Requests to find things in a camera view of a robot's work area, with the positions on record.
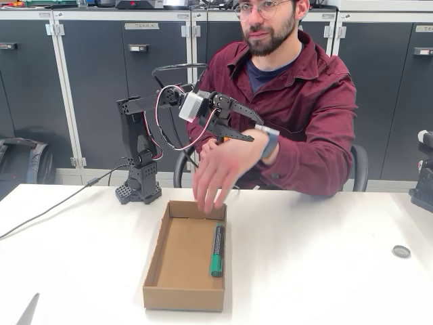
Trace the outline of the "person's left hand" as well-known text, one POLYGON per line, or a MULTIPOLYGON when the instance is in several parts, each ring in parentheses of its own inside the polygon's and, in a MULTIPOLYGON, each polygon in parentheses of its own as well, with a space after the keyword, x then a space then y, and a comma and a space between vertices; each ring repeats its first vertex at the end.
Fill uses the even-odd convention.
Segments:
POLYGON ((244 134, 254 141, 230 139, 211 149, 200 161, 193 178, 193 195, 201 211, 209 213, 219 208, 239 177, 262 158, 269 135, 257 129, 244 134))

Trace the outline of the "person's right hand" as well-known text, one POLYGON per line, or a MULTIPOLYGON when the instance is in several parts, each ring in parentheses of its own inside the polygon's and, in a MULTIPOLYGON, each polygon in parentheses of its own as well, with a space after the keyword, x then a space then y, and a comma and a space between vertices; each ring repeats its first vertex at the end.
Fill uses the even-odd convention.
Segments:
POLYGON ((202 150, 200 152, 200 161, 204 160, 209 152, 219 145, 219 141, 215 138, 210 138, 205 144, 202 145, 202 150))

